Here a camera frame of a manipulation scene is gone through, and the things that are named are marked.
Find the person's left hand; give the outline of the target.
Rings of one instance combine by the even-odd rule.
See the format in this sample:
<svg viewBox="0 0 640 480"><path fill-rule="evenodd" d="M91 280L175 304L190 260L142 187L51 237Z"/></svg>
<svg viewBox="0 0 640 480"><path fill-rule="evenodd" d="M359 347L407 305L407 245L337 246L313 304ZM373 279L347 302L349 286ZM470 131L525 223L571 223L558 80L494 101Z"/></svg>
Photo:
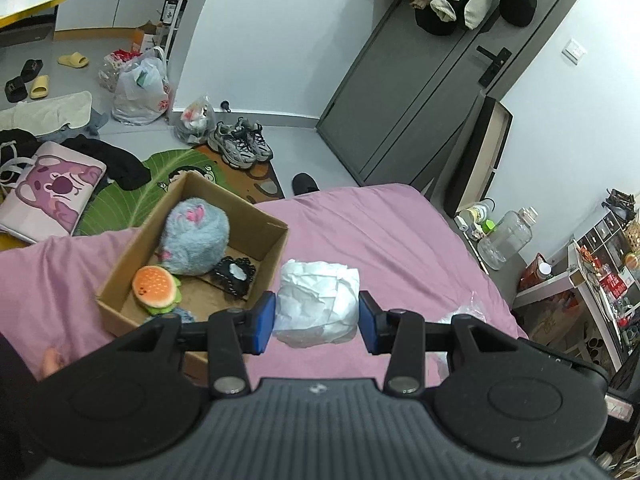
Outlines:
<svg viewBox="0 0 640 480"><path fill-rule="evenodd" d="M47 350L44 352L41 363L41 378L44 379L55 374L59 370L62 370L64 366L65 361L61 356L61 353L58 352L58 350L56 350L55 348L47 348Z"/></svg>

